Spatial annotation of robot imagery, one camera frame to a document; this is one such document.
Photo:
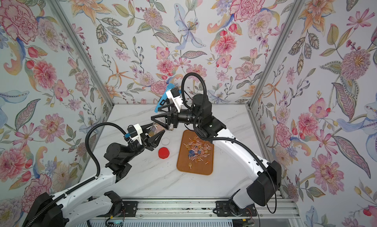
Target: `table surface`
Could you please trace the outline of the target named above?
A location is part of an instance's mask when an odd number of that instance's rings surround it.
[[[109,122],[122,128],[137,124],[151,123],[150,117],[156,115],[155,105],[116,105],[111,112]],[[213,115],[223,122],[233,135],[247,145],[255,154],[261,151],[252,128],[245,105],[213,105]],[[160,145],[154,150],[144,150],[133,160],[128,175],[116,184],[107,187],[94,196],[113,190],[121,197],[138,198],[222,198],[230,197],[241,186],[250,184],[246,171],[224,151],[215,146],[213,172],[211,175],[198,175],[177,170],[179,147],[184,125],[180,124],[173,131],[166,131],[163,138],[168,138],[168,145]],[[121,133],[111,126],[105,126],[94,149],[94,155],[101,167],[107,160],[103,157],[107,146],[113,142],[127,144]],[[166,159],[158,157],[158,149],[167,147],[170,155]],[[96,166],[89,161],[82,180],[95,174]]]

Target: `peony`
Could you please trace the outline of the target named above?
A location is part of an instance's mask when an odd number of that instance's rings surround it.
[[[332,156],[328,153],[327,156],[323,154],[318,155],[318,160],[312,158],[311,166],[315,168],[314,183],[321,185],[323,191],[329,187],[329,192],[336,194],[338,190],[344,191],[344,184],[341,179],[344,179],[344,173],[337,170],[338,163],[331,164]]]
[[[59,47],[59,35],[54,25],[48,19],[41,18],[38,23],[39,38],[51,49],[57,52]]]
[[[58,80],[58,83],[55,83],[54,93],[57,99],[67,97],[69,95],[68,90],[61,79]]]
[[[234,14],[234,21],[246,21],[260,12],[265,0],[233,0],[230,14]]]
[[[316,118],[325,118],[329,115],[327,112],[326,102],[322,98],[318,99],[314,104],[309,107],[309,111],[313,113]]]
[[[163,17],[155,8],[147,8],[144,12],[143,18],[152,28],[158,28],[163,24]]]
[[[76,109],[80,109],[81,100],[69,99],[68,101],[68,106],[71,110],[76,111]]]
[[[233,49],[236,48],[237,41],[235,41],[235,37],[232,35],[224,35],[220,38],[220,40],[214,46],[216,52],[219,55],[229,54]]]
[[[82,95],[86,97],[89,92],[89,75],[86,69],[82,72],[75,74],[76,77],[76,86],[75,89],[82,92]]]
[[[150,86],[150,89],[156,94],[163,94],[166,90],[166,86],[167,84],[165,81],[157,81]]]
[[[262,12],[255,15],[252,19],[249,20],[249,37],[252,38],[261,34],[263,31],[267,30],[267,27],[270,25],[272,20],[272,14],[263,10]]]
[[[22,203],[19,198],[0,201],[0,226],[13,227],[20,219]]]
[[[318,127],[318,121],[316,118],[310,113],[301,113],[299,116],[299,122],[298,122],[299,130],[304,135],[314,135],[316,131],[319,129]]]
[[[230,54],[228,55],[222,55],[217,61],[216,61],[216,64],[223,67],[223,68],[227,68],[228,65],[229,65],[229,62],[230,62],[230,59],[232,58],[232,56]]]
[[[340,69],[342,69],[342,77],[345,79],[358,79],[365,74],[371,61],[370,54],[365,49],[351,51],[344,55],[344,59]]]
[[[276,161],[285,166],[290,165],[290,156],[287,150],[285,150],[282,146],[278,145],[275,147],[275,156],[276,156]]]
[[[60,163],[59,166],[55,169],[52,176],[52,188],[54,189],[54,191],[62,191],[65,188],[68,179],[68,166],[64,163]]]
[[[196,64],[194,64],[194,66],[189,65],[189,67],[186,70],[187,73],[195,72],[195,73],[199,74],[202,78],[207,76],[206,71],[207,71],[207,69],[202,67],[202,65],[196,65]],[[194,79],[196,81],[196,83],[199,83],[199,79],[196,78],[195,76],[189,76],[188,78]]]
[[[6,182],[8,178],[14,179],[19,175],[26,163],[25,154],[21,149],[11,148],[3,150],[0,155],[0,179]]]
[[[163,59],[158,62],[157,69],[163,74],[169,74],[173,71],[173,62],[169,59]]]
[[[22,210],[28,213],[35,199],[42,193],[50,194],[50,188],[51,178],[48,175],[41,174],[38,179],[32,179],[22,196]]]
[[[291,110],[281,106],[279,109],[276,111],[276,120],[281,123],[281,124],[286,124],[288,121],[289,115],[291,114]]]
[[[140,83],[144,86],[150,86],[154,82],[155,82],[155,79],[153,78],[152,74],[149,72],[142,74],[140,76]]]
[[[16,38],[28,44],[38,34],[37,20],[30,8],[17,0],[1,0],[0,26],[13,40]]]
[[[156,52],[157,52],[156,58],[158,60],[166,59],[170,54],[170,51],[168,48],[164,49],[162,47],[157,47]]]
[[[45,60],[39,61],[34,65],[33,73],[38,84],[46,89],[51,89],[55,80],[57,80],[55,68]]]
[[[46,115],[46,120],[41,120],[43,124],[42,129],[39,131],[39,137],[42,139],[46,138],[46,143],[53,142],[54,137],[59,137],[64,135],[64,128],[66,125],[61,124],[64,122],[62,117],[59,117],[57,113],[51,115]]]
[[[275,127],[275,137],[282,147],[288,147],[291,144],[291,133],[283,123],[279,123]]]

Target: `wall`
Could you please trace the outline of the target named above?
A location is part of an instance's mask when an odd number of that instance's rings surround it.
[[[307,0],[252,106],[306,226],[377,226],[375,0]]]
[[[41,193],[78,182],[86,133],[109,108],[45,0],[0,2],[0,226],[11,227]]]
[[[254,93],[293,0],[59,0],[115,103],[154,103],[199,73],[213,103]],[[186,81],[191,96],[199,81]]]

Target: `metal corner post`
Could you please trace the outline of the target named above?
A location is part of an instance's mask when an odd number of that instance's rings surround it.
[[[81,41],[78,39],[75,31],[73,30],[72,25],[70,21],[68,20],[68,18],[66,17],[65,12],[63,11],[59,1],[58,0],[46,0],[46,1],[52,10],[52,13],[55,15],[56,19],[61,24],[62,29],[67,34],[68,38],[72,41],[74,48],[78,52],[78,56],[84,62],[85,67],[87,68],[90,76],[92,77],[93,82],[97,85],[97,89],[101,93],[103,99],[108,105],[110,105],[111,108],[113,108],[114,107],[113,100],[110,98],[105,86],[101,82],[101,79],[98,76],[94,65],[92,64],[92,61],[90,60],[85,50],[83,49],[81,45]]]
[[[266,83],[267,77],[269,76],[270,72],[272,71],[272,67],[274,66],[276,60],[280,56],[280,52],[283,49],[284,43],[285,43],[286,39],[288,38],[288,35],[289,35],[293,25],[295,24],[297,16],[298,16],[302,6],[304,5],[304,2],[305,2],[305,0],[294,0],[293,1],[292,8],[291,8],[291,11],[290,11],[288,18],[286,20],[285,27],[282,30],[280,37],[276,42],[274,49],[272,50],[271,57],[266,64],[266,68],[264,69],[263,75],[262,75],[262,77],[261,77],[261,79],[260,79],[260,81],[257,85],[257,88],[254,92],[253,97],[252,97],[252,100],[249,104],[250,108],[255,104],[255,102],[257,102],[257,99],[262,92],[263,86]]]

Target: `wooden tray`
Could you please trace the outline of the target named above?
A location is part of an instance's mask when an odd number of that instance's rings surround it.
[[[188,144],[190,142],[190,139],[193,140],[196,136],[196,133],[190,130],[185,130],[183,132],[181,148],[179,150],[177,161],[177,169],[182,172],[195,173],[200,175],[210,175],[213,171],[213,144],[211,144],[209,141],[203,141],[199,139],[200,142],[208,144],[211,147],[211,150],[209,150],[210,154],[203,159],[204,161],[195,162],[189,159],[189,150],[186,148],[184,144]]]

